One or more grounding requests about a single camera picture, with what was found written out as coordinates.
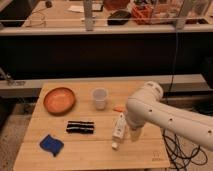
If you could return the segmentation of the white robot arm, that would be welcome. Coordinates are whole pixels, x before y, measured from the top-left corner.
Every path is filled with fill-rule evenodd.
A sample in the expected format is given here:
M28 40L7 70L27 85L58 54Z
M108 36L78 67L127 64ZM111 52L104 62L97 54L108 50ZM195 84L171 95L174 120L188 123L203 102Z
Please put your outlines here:
M150 122L213 151L213 117L163 104L162 97L162 87L153 81L129 96L124 112L129 127L135 130Z

